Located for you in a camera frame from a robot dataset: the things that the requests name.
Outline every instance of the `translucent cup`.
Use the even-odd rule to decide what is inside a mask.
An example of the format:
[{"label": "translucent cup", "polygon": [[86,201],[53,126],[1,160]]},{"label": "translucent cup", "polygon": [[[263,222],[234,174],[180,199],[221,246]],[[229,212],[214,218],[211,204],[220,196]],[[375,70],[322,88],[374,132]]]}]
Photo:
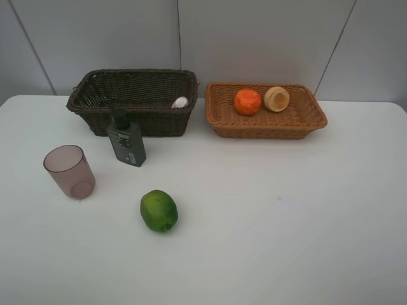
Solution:
[{"label": "translucent cup", "polygon": [[86,198],[95,188],[95,176],[79,146],[64,145],[55,148],[46,155],[44,167],[70,198]]}]

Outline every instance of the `wicker basket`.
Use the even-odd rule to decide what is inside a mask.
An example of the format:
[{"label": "wicker basket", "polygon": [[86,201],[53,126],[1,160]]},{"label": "wicker basket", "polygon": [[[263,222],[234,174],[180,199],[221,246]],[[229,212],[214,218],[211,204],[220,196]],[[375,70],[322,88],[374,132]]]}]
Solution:
[{"label": "wicker basket", "polygon": [[[253,116],[240,115],[233,103],[241,89],[252,89],[263,99],[266,91],[281,86],[290,94],[290,103],[281,112],[264,104]],[[328,121],[310,90],[301,85],[211,83],[206,87],[205,111],[216,133],[226,138],[302,139]]]},{"label": "wicker basket", "polygon": [[[74,88],[67,108],[81,116],[96,135],[106,136],[111,123],[109,105],[127,111],[143,136],[178,137],[184,134],[197,102],[197,77],[177,70],[97,70]],[[189,104],[171,109],[178,97]]]}]

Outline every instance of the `white wall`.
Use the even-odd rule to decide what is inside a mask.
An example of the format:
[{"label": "white wall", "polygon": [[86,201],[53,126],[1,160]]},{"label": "white wall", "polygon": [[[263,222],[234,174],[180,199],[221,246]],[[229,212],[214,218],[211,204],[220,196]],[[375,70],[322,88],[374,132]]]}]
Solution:
[{"label": "white wall", "polygon": [[211,81],[302,83],[312,91],[354,0],[179,0],[183,69]]},{"label": "white wall", "polygon": [[358,0],[317,92],[407,109],[407,1]]},{"label": "white wall", "polygon": [[0,105],[14,95],[53,94],[7,0],[0,0]]},{"label": "white wall", "polygon": [[13,0],[60,95],[95,69],[180,69],[176,0]]}]

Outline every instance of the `tabletop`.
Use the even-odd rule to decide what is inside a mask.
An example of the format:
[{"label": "tabletop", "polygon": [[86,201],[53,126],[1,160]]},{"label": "tabletop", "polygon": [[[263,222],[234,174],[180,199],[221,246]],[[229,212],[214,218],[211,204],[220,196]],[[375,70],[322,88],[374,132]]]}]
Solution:
[{"label": "tabletop", "polygon": [[[0,303],[406,304],[407,114],[390,103],[320,102],[302,140],[223,139],[199,99],[184,136],[144,138],[120,163],[67,97],[0,107]],[[65,197],[43,168],[83,148],[93,194]],[[166,191],[179,220],[144,224]]]}]

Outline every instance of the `green lime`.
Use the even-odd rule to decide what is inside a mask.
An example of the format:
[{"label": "green lime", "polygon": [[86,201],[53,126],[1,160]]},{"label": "green lime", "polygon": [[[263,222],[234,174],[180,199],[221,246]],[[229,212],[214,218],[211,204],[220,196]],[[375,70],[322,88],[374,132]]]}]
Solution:
[{"label": "green lime", "polygon": [[166,192],[155,190],[141,198],[140,213],[147,227],[168,232],[178,219],[177,206]]}]

